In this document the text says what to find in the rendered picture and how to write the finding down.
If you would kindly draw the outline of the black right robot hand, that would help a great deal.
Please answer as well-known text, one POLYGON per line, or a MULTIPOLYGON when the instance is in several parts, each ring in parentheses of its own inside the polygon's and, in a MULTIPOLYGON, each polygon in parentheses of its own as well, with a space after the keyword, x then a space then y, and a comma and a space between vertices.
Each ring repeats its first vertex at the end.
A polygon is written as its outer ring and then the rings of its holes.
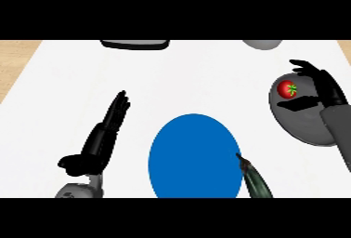
POLYGON ((305 60, 292 59, 289 62, 293 65, 298 65, 298 68, 293 70, 298 76, 308 76, 312 79, 317 95, 302 96, 289 101, 280 101, 277 106, 286 108, 292 112, 298 112, 317 107, 318 103, 321 103, 324 108, 336 105, 346 105, 346 97, 329 72, 326 70, 318 70, 305 60))

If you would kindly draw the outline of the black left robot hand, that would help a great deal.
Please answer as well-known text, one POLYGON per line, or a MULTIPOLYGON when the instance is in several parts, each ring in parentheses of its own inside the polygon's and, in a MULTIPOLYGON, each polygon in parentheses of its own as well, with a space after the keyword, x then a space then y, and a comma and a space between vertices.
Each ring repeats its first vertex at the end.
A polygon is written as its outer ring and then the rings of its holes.
POLYGON ((110 102, 103 121, 93 128, 79 154, 65 156, 57 166, 72 177, 99 175, 109 162, 116 135, 129 107, 127 92, 122 90, 110 102))

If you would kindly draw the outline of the red tomato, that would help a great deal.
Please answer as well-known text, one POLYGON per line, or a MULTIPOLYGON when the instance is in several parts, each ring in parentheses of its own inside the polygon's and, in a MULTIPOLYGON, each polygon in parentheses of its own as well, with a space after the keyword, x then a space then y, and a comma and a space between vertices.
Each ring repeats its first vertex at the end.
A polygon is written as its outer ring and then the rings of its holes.
POLYGON ((277 93, 283 99, 293 99, 298 94, 298 87, 289 80, 281 80, 277 85, 277 93))

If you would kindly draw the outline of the grey plate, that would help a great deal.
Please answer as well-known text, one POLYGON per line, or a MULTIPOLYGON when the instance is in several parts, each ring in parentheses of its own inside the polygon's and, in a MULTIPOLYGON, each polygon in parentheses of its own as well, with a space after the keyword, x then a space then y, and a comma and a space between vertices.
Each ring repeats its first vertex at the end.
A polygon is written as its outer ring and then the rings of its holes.
POLYGON ((268 93, 268 104, 274 119, 287 134, 306 144, 329 147, 334 146, 336 142, 321 121, 321 103, 317 102, 311 104, 305 101, 299 105, 299 110, 295 112, 278 105, 280 102, 290 101, 301 97, 317 96, 312 79, 306 76, 298 76, 295 73, 287 73, 278 77, 273 83, 268 93), (278 89, 284 88, 283 81, 290 81, 296 86, 298 94, 289 99, 284 99, 278 94, 278 89))

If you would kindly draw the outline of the blue oval pan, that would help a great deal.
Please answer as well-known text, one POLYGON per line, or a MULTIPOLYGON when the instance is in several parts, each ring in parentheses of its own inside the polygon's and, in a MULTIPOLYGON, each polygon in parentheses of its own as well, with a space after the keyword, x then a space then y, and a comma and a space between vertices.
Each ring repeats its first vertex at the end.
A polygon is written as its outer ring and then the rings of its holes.
POLYGON ((242 187, 240 151, 224 125, 209 116, 186 114, 159 130, 147 172, 159 198, 234 198, 242 187))

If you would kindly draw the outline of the grey round object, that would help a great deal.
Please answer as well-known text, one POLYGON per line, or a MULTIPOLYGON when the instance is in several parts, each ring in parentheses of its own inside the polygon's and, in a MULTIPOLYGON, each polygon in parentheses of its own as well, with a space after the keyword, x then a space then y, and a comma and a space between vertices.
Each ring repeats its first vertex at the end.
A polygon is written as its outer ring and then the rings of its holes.
POLYGON ((270 50, 280 45, 281 40, 243 40, 243 42, 255 49, 270 50))

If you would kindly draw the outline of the black flat appliance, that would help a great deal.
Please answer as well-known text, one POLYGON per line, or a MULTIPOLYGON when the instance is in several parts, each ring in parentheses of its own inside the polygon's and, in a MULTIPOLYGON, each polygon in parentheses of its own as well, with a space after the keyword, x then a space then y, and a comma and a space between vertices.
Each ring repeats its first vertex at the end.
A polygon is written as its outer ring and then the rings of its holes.
POLYGON ((168 40, 101 40, 104 47, 128 50, 160 50, 168 47, 168 40))

